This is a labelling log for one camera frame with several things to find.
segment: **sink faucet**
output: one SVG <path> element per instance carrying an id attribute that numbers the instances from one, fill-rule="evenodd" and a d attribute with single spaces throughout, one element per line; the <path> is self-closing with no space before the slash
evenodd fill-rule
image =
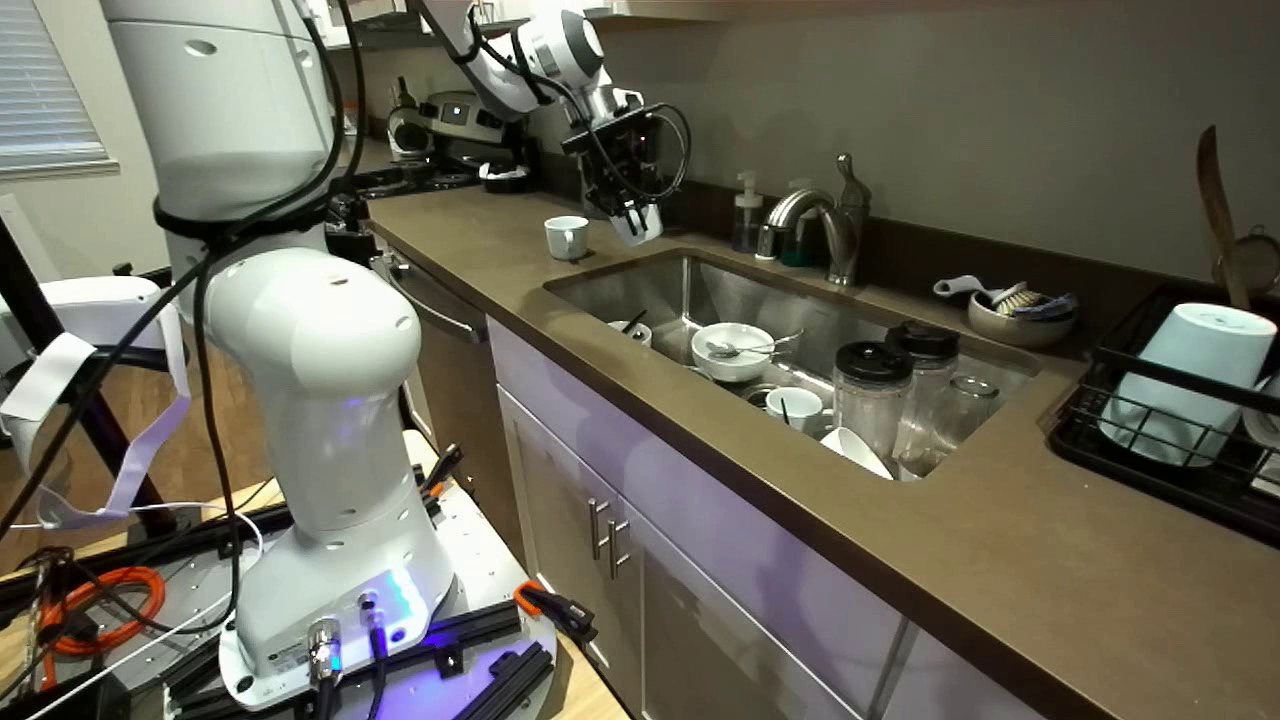
<path id="1" fill-rule="evenodd" d="M 756 257 L 771 257 L 774 238 L 805 244 L 805 232 L 810 228 L 810 220 L 819 220 L 822 238 L 829 238 L 829 258 L 833 258 L 829 264 L 829 281 L 833 285 L 852 285 L 871 192 L 867 192 L 867 183 L 859 183 L 852 177 L 852 155 L 846 150 L 835 155 L 835 169 L 839 169 L 839 181 L 842 181 L 839 201 L 829 201 L 822 192 L 810 192 L 810 189 L 800 189 L 800 192 L 782 195 L 767 210 L 767 225 L 759 232 Z"/>

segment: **bottle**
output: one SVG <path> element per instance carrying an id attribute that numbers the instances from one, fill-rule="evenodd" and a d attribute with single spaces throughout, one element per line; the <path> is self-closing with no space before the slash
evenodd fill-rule
<path id="1" fill-rule="evenodd" d="M 756 251 L 759 249 L 759 205 L 762 195 L 756 192 L 756 177 L 750 172 L 736 172 L 740 192 L 733 195 L 733 249 L 740 251 Z"/>
<path id="2" fill-rule="evenodd" d="M 911 354 L 908 405 L 891 438 L 891 463 L 905 478 L 918 478 L 951 453 L 934 437 L 934 411 L 951 392 L 961 335 L 930 322 L 894 322 L 883 342 Z"/>
<path id="3" fill-rule="evenodd" d="M 835 352 L 835 427 L 842 457 L 854 457 L 859 437 L 888 469 L 891 438 L 905 417 L 911 361 L 888 342 L 859 340 Z"/>

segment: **brown countertop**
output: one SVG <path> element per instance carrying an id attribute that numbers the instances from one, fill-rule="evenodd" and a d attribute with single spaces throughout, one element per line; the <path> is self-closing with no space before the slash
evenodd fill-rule
<path id="1" fill-rule="evenodd" d="M 661 421 L 675 446 L 699 446 L 726 487 L 1041 713 L 1280 716 L 1280 553 L 1050 457 L 1044 437 L 1070 369 L 1044 361 L 922 483 L 879 483 L 545 292 L 627 251 L 595 225 L 593 257 L 554 264 L 538 238 L 548 210 L 568 205 L 478 189 L 371 205 L 403 257 Z M 879 288 L 852 297 L 956 322 Z"/>

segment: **stainless steel sink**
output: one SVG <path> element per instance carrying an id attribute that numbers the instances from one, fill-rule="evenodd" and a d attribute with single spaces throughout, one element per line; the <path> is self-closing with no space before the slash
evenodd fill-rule
<path id="1" fill-rule="evenodd" d="M 551 281 L 551 297 L 583 307 L 601 322 L 644 311 L 652 349 L 675 362 L 690 362 L 690 333 L 721 320 L 740 320 L 779 340 L 774 369 L 749 388 L 726 388 L 750 405 L 774 385 L 808 385 L 833 401 L 833 361 L 839 342 L 879 340 L 901 314 L 854 302 L 842 292 L 822 292 L 788 272 L 740 267 L 705 251 L 657 251 Z M 1031 373 L 1008 361 L 961 352 L 961 373 L 978 374 L 1008 395 Z"/>

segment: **window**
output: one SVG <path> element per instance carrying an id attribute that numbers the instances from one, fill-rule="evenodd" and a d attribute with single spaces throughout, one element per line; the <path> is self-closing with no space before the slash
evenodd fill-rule
<path id="1" fill-rule="evenodd" d="M 0 0 L 0 172 L 109 161 L 35 0 Z"/>

